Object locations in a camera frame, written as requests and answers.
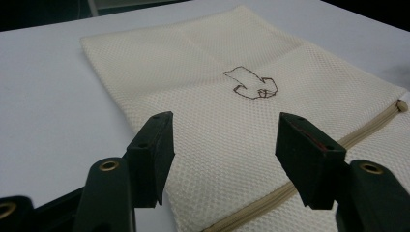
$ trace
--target black plastic part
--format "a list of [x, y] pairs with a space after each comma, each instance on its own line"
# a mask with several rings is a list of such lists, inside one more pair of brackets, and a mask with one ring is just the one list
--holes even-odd
[[364, 231], [410, 231], [410, 195], [388, 168], [354, 160], [350, 163], [350, 183]]
[[310, 121], [280, 113], [276, 156], [311, 209], [332, 209], [346, 150]]
[[83, 188], [37, 208], [36, 225], [43, 232], [71, 232]]
[[126, 160], [102, 159], [90, 168], [73, 231], [135, 231]]
[[37, 231], [33, 221], [34, 208], [25, 196], [12, 196], [0, 199], [0, 231]]
[[152, 116], [123, 156], [129, 163], [135, 208], [153, 208], [157, 201], [162, 205], [174, 155], [172, 112]]

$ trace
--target dark background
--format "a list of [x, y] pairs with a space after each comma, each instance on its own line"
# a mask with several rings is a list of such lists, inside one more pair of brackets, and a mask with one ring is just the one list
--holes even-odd
[[[323, 0], [350, 12], [410, 32], [410, 8], [405, 0]], [[119, 13], [163, 4], [126, 7], [100, 11], [101, 15]], [[0, 9], [0, 31], [40, 26], [91, 17], [87, 0], [7, 0]]]

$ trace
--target hand-drawn marking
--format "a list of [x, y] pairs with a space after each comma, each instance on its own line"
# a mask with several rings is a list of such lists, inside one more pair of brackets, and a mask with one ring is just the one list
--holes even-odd
[[259, 77], [243, 66], [223, 72], [224, 75], [238, 81], [240, 85], [233, 91], [248, 99], [267, 99], [278, 92], [277, 84], [270, 77]]

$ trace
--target white table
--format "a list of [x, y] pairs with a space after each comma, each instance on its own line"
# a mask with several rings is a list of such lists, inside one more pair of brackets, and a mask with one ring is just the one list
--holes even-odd
[[[134, 137], [81, 49], [84, 36], [178, 22], [246, 5], [279, 29], [410, 89], [410, 33], [319, 0], [196, 0], [0, 33], [0, 197], [35, 207], [82, 187], [90, 166]], [[175, 231], [164, 206], [137, 229]]]

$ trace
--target zipper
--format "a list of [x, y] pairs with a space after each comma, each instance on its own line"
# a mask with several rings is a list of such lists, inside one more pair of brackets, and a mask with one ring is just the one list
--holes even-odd
[[[408, 110], [406, 102], [407, 100], [396, 101], [364, 126], [342, 137], [338, 143], [346, 150], [352, 148], [365, 138], [386, 126], [400, 112], [406, 112]], [[232, 231], [245, 223], [274, 210], [296, 193], [297, 190], [292, 182], [287, 182], [261, 199], [250, 203], [242, 210], [204, 229], [203, 232]]]

